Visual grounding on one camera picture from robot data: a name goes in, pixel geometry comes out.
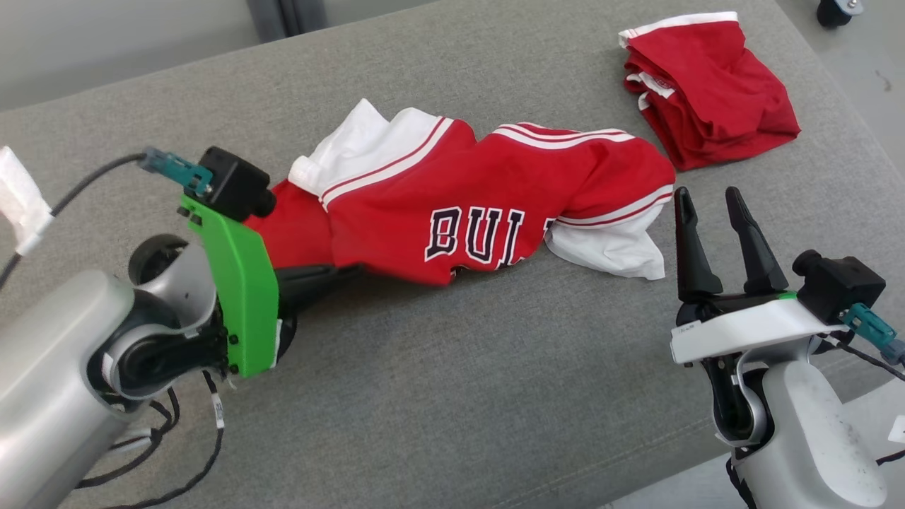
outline green bracket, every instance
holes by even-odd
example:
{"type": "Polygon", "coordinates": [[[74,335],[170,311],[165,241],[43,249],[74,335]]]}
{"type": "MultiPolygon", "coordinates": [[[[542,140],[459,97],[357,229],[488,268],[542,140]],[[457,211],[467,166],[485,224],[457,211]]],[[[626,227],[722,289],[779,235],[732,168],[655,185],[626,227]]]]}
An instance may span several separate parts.
{"type": "Polygon", "coordinates": [[[226,347],[230,369],[244,378],[269,370],[277,353],[280,290],[264,241],[191,197],[183,195],[182,206],[205,245],[224,326],[235,336],[226,347]]]}

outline white sleeve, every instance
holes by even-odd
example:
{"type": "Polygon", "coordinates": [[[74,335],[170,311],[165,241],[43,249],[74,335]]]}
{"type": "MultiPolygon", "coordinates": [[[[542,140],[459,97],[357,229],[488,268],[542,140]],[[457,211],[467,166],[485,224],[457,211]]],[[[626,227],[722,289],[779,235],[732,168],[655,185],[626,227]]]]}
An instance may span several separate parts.
{"type": "Polygon", "coordinates": [[[564,260],[598,271],[662,279],[666,276],[663,255],[647,235],[647,227],[662,208],[662,204],[652,206],[615,225],[575,227],[556,222],[547,231],[547,247],[564,260]]]}

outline gray fabric surface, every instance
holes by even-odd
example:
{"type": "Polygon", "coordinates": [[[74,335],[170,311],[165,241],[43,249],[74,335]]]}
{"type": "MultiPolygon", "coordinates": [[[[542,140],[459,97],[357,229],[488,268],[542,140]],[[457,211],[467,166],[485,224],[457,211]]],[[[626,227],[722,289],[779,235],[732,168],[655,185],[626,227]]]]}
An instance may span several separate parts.
{"type": "MultiPolygon", "coordinates": [[[[530,120],[653,140],[620,84],[616,33],[718,10],[738,10],[803,132],[761,157],[679,176],[714,271],[741,287],[722,197],[735,185],[784,267],[812,247],[861,257],[889,282],[880,313],[902,327],[905,185],[770,0],[447,0],[9,111],[0,143],[54,203],[90,169],[148,144],[190,159],[217,144],[283,178],[362,97],[388,115],[416,106],[462,118],[480,134],[530,120]]],[[[80,269],[124,274],[149,235],[189,236],[178,192],[136,168],[106,176],[14,275],[2,321],[80,269]]],[[[670,212],[651,233],[672,274],[670,212]]],[[[0,252],[12,250],[4,227],[0,252]]],[[[677,309],[674,276],[620,279],[543,248],[446,289],[361,281],[304,315],[278,369],[223,390],[220,460],[165,508],[597,507],[723,450],[706,377],[670,360],[677,309]]],[[[886,379],[838,355],[818,364],[844,399],[886,379]]],[[[214,422],[196,378],[179,385],[183,422],[147,466],[63,506],[135,502],[197,472],[214,422]]]]}

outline gray floor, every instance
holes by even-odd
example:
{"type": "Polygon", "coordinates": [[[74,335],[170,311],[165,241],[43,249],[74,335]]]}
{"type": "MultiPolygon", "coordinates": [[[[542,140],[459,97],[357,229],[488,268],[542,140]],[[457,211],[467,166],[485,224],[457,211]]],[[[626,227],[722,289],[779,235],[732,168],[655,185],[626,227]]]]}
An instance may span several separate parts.
{"type": "MultiPolygon", "coordinates": [[[[865,0],[866,14],[826,31],[817,24],[818,0],[777,0],[848,96],[896,166],[905,171],[905,2],[865,0]]],[[[905,385],[898,380],[846,405],[849,419],[876,457],[901,449],[888,442],[892,422],[905,415],[905,385]]],[[[648,486],[605,509],[745,509],[726,477],[726,456],[648,486]]],[[[882,468],[887,507],[905,507],[905,460],[882,468]]]]}

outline black wheel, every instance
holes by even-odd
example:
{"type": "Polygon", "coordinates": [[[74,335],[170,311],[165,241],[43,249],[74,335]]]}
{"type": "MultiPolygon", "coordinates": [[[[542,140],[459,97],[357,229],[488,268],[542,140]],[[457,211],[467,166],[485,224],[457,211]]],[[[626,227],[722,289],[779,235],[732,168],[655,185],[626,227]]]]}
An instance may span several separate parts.
{"type": "Polygon", "coordinates": [[[188,245],[184,239],[170,234],[154,235],[141,243],[129,258],[129,280],[144,284],[161,275],[188,245]]]}
{"type": "Polygon", "coordinates": [[[852,17],[847,14],[835,2],[835,0],[820,0],[817,6],[817,21],[824,28],[836,28],[852,21],[852,17]]]}

